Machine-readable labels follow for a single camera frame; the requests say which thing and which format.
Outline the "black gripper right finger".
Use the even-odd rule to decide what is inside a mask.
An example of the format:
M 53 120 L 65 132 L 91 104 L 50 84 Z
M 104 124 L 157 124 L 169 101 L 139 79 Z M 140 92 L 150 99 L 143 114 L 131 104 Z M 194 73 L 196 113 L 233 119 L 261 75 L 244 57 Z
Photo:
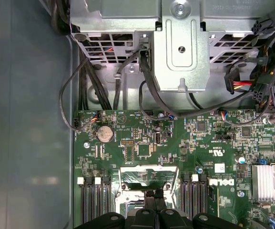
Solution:
M 159 213 L 163 229 L 240 229 L 241 227 L 217 216 L 202 211 L 207 208 L 207 190 L 185 188 L 181 191 L 180 209 L 163 209 Z

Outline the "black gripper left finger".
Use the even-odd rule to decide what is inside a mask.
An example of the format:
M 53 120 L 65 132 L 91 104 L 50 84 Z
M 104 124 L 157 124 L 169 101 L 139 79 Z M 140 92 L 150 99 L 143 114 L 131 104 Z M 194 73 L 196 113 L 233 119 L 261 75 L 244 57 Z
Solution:
M 103 214 L 89 222 L 83 223 L 76 229 L 153 229 L 155 228 L 156 205 L 155 195 L 157 191 L 147 191 L 145 194 L 145 206 L 127 218 L 116 212 Z

